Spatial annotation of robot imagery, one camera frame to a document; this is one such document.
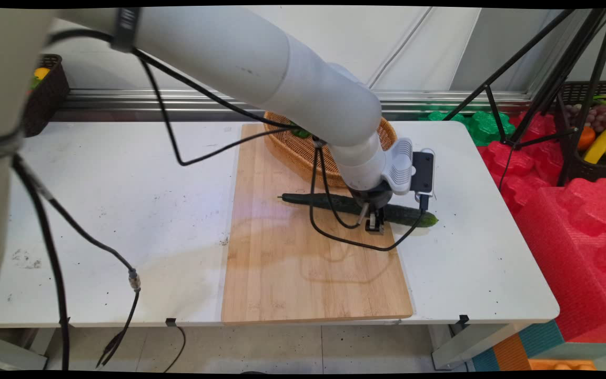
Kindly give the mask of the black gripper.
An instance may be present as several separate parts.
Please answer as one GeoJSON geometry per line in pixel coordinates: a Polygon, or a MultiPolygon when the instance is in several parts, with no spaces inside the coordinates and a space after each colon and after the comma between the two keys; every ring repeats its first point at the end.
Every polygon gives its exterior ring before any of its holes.
{"type": "Polygon", "coordinates": [[[385,232],[385,212],[384,207],[392,199],[392,189],[385,180],[379,185],[366,191],[348,188],[354,201],[360,206],[361,211],[358,215],[357,225],[363,224],[364,218],[369,213],[366,221],[366,232],[373,235],[384,235],[385,232]]]}

